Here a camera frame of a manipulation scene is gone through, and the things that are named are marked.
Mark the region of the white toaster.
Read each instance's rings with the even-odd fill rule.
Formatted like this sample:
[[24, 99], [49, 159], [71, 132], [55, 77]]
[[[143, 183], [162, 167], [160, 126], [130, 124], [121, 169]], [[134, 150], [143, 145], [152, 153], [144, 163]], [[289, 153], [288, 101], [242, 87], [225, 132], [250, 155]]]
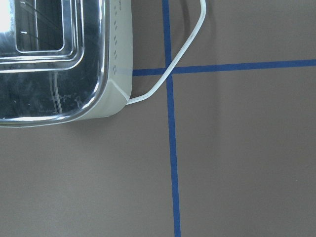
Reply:
[[131, 1], [1, 1], [1, 127], [112, 116], [132, 71]]

